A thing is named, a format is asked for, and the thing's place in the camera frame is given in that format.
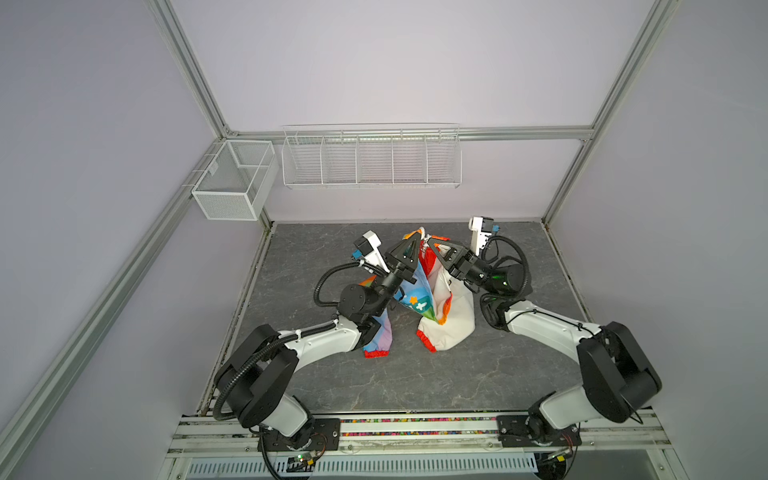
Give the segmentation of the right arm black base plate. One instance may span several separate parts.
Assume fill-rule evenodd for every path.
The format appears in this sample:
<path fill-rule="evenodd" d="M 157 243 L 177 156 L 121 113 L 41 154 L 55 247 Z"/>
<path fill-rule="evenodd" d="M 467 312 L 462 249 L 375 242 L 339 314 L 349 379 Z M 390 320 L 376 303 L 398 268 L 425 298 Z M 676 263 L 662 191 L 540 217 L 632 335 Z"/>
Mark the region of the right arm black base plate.
<path fill-rule="evenodd" d="M 576 425 L 557 430 L 545 420 L 528 414 L 496 417 L 498 438 L 503 447 L 577 447 L 582 444 Z"/>

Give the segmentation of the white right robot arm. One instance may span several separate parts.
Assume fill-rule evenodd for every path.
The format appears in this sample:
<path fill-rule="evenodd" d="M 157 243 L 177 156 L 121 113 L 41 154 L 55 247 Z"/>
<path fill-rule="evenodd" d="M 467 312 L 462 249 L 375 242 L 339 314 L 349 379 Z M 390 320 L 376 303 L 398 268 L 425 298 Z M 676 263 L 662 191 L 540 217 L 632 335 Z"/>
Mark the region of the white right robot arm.
<path fill-rule="evenodd" d="M 515 435 L 545 445 L 582 422 L 638 421 L 638 410 L 663 384 L 630 329 L 618 322 L 580 322 L 535 305 L 528 299 L 532 274 L 521 247 L 500 235 L 487 243 L 505 244 L 514 252 L 488 257 L 485 247 L 473 251 L 444 239 L 427 242 L 452 278 L 479 293 L 481 313 L 492 328 L 535 340 L 580 369 L 580 384 L 539 399 Z"/>

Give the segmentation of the colourful rainbow kids jacket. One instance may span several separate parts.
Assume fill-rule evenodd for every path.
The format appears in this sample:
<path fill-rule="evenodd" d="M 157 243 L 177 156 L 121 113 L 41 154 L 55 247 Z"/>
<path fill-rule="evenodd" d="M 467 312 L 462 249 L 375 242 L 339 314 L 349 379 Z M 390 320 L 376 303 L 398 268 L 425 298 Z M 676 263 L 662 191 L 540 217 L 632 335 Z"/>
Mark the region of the colourful rainbow kids jacket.
<path fill-rule="evenodd" d="M 423 227 L 415 231 L 422 235 L 415 283 L 404 281 L 403 293 L 398 291 L 394 298 L 397 304 L 421 315 L 416 335 L 429 352 L 450 350 L 475 330 L 473 294 L 462 281 L 448 274 L 428 247 L 427 240 L 437 236 L 427 234 Z M 389 314 L 384 312 L 374 319 L 380 329 L 363 347 L 367 359 L 388 356 L 393 342 Z"/>

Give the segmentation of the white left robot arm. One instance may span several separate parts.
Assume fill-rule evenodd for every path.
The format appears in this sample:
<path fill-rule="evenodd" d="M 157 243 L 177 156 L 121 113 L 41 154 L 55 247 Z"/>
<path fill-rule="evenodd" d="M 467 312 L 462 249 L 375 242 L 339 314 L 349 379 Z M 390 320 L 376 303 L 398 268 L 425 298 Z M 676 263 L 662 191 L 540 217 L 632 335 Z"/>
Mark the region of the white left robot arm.
<path fill-rule="evenodd" d="M 214 376 L 217 421 L 236 420 L 244 429 L 265 427 L 293 442 L 312 435 L 311 412 L 286 390 L 294 374 L 327 357 L 361 350 L 376 353 L 391 340 L 389 306 L 415 283 L 422 237 L 411 233 L 385 252 L 369 237 L 357 243 L 353 261 L 329 268 L 313 291 L 332 318 L 304 329 L 255 328 Z"/>

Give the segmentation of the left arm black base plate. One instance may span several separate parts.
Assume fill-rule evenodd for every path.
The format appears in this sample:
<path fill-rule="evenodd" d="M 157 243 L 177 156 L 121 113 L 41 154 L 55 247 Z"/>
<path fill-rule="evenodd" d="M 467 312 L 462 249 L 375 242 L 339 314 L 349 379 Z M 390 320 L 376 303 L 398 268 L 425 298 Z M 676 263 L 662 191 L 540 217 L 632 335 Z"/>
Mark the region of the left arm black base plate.
<path fill-rule="evenodd" d="M 284 436 L 276 429 L 266 429 L 261 437 L 269 452 L 336 451 L 341 439 L 341 419 L 312 418 L 293 436 Z"/>

